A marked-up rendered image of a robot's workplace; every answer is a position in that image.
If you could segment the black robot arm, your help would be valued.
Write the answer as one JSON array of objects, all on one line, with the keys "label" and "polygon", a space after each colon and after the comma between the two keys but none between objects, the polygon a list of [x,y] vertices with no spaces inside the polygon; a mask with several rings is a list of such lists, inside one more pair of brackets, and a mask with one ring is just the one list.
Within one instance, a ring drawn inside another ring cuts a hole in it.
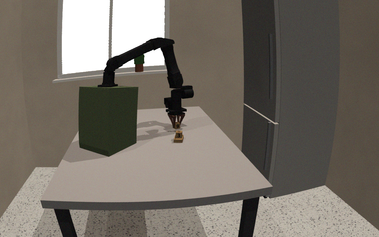
[{"label": "black robot arm", "polygon": [[171,99],[170,97],[164,98],[165,107],[171,110],[171,100],[177,100],[178,102],[179,100],[181,100],[181,98],[193,98],[194,91],[192,86],[182,86],[183,77],[177,66],[173,50],[173,44],[175,44],[173,39],[157,37],[155,39],[149,39],[145,43],[133,49],[130,49],[127,52],[110,58],[109,60],[107,60],[106,67],[103,72],[103,83],[102,85],[98,85],[98,87],[117,87],[118,84],[114,84],[115,69],[120,68],[121,66],[123,66],[123,64],[147,52],[161,48],[167,68],[167,80],[169,83],[169,87],[176,89],[171,90]]}]

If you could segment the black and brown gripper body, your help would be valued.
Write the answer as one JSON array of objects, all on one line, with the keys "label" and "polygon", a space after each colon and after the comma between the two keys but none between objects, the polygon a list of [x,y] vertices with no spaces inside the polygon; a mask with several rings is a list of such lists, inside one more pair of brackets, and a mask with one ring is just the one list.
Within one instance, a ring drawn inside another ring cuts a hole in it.
[{"label": "black and brown gripper body", "polygon": [[181,100],[177,102],[177,100],[171,100],[171,110],[166,109],[166,112],[170,115],[184,115],[184,112],[187,112],[187,109],[181,107]]}]

